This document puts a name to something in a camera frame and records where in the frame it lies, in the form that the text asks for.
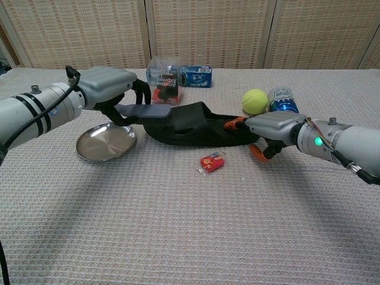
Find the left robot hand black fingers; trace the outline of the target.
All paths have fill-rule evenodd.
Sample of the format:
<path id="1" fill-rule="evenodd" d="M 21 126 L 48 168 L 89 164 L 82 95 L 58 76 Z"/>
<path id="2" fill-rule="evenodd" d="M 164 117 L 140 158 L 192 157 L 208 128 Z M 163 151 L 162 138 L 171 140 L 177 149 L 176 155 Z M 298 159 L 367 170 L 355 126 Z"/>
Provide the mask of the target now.
<path id="1" fill-rule="evenodd" d="M 136 104 L 151 103 L 148 83 L 122 68 L 95 66 L 83 70 L 78 83 L 78 91 L 84 95 L 84 109 L 101 112 L 117 126 L 128 126 L 137 120 L 136 115 L 121 115 L 116 110 L 128 90 L 135 92 Z"/>

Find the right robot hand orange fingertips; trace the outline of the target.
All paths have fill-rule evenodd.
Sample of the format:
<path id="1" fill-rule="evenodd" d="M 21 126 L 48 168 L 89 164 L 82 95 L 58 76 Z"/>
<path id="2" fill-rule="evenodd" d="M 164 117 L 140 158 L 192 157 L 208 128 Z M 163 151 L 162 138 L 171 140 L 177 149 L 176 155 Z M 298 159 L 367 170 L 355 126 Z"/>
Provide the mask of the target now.
<path id="1" fill-rule="evenodd" d="M 262 162 L 270 161 L 283 148 L 297 145 L 301 127 L 305 124 L 306 115 L 290 111 L 267 112 L 253 117 L 238 117 L 224 124 L 228 131 L 246 130 L 267 142 L 265 150 L 255 144 L 249 149 L 254 157 Z"/>

